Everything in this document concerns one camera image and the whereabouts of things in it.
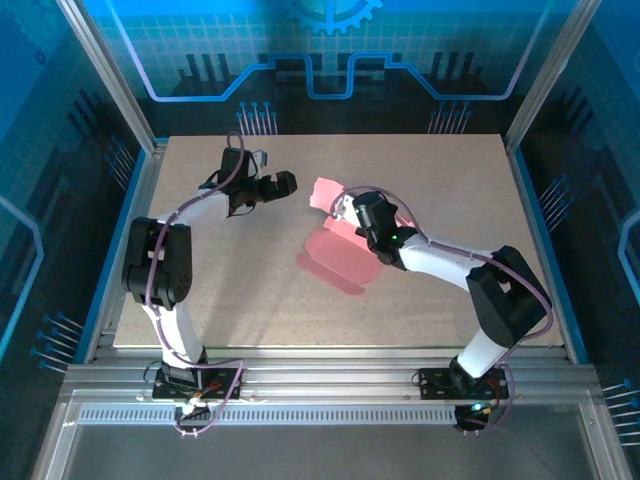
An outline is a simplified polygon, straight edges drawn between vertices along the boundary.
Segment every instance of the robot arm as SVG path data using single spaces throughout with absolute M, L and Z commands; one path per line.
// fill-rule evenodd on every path
M 398 226 L 398 207 L 379 192 L 370 191 L 342 200 L 339 213 L 359 226 L 369 249 L 380 261 L 406 271 L 435 276 L 469 292 L 480 329 L 450 365 L 453 384 L 460 392 L 471 391 L 503 355 L 514 347 L 545 315 L 542 304 L 519 282 L 493 265 L 453 253 L 456 247 L 426 239 L 415 228 Z M 509 267 L 548 296 L 522 255 L 512 247 L 480 251 Z
M 231 175 L 240 161 L 239 155 L 239 149 L 225 149 L 221 168 L 216 172 L 218 182 L 224 182 Z M 270 176 L 263 176 L 262 168 L 267 164 L 265 152 L 245 151 L 241 161 L 237 175 L 225 188 L 188 207 L 169 227 L 153 279 L 151 303 L 154 308 L 145 305 L 145 290 L 158 235 L 171 213 L 157 219 L 135 219 L 127 244 L 122 284 L 152 320 L 161 340 L 165 377 L 198 389 L 203 386 L 202 372 L 190 364 L 206 364 L 207 358 L 186 302 L 193 282 L 192 244 L 210 238 L 212 227 L 232 216 L 242 205 L 255 207 L 257 203 L 284 198 L 297 190 L 295 176 L 290 172 L 278 172 L 275 182 Z M 216 187 L 212 183 L 216 173 L 199 187 L 195 197 Z

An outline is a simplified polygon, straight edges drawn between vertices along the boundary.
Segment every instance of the ventilation grille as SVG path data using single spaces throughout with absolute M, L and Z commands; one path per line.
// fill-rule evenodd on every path
M 83 424 L 159 425 L 174 421 L 172 405 L 87 405 Z M 195 423 L 206 421 L 198 418 Z M 261 406 L 230 405 L 218 419 L 226 425 L 451 425 L 454 407 L 436 406 Z

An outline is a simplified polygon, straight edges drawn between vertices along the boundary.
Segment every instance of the wooden board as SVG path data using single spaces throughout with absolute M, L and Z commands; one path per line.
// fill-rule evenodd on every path
M 219 167 L 223 137 L 172 137 L 150 215 L 172 211 Z M 319 176 L 376 185 L 412 208 L 442 240 L 477 249 L 518 248 L 542 278 L 498 135 L 322 135 L 248 137 L 269 154 L 268 172 L 290 170 L 299 190 L 225 220 L 194 245 L 188 298 L 195 328 L 216 345 L 466 344 L 478 329 L 470 297 L 422 274 L 385 268 L 359 297 L 296 266 L 326 215 L 309 207 Z M 157 345 L 151 323 L 127 298 L 118 345 Z M 532 344 L 557 345 L 557 328 Z

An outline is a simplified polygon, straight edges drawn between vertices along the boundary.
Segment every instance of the blue glass wall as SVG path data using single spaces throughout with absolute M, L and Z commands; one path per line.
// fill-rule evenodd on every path
M 159 136 L 503 132 L 574 5 L 85 3 Z
M 139 153 L 53 1 L 0 0 L 0 478 L 29 478 Z
M 637 2 L 603 0 L 522 144 L 590 359 L 605 386 L 629 378 L 634 389 L 640 385 L 639 22 Z M 638 418 L 640 412 L 629 417 Z

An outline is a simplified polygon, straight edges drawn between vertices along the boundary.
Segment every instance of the glass enclosure wall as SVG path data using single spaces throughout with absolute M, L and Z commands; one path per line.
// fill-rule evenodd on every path
M 638 2 L 603 0 L 521 145 L 590 360 L 605 387 L 629 378 L 633 389 L 640 385 L 638 25 Z M 634 423 L 640 412 L 627 418 Z
M 29 478 L 139 147 L 53 1 L 0 0 L 0 477 Z
M 574 0 L 85 0 L 156 136 L 506 132 Z

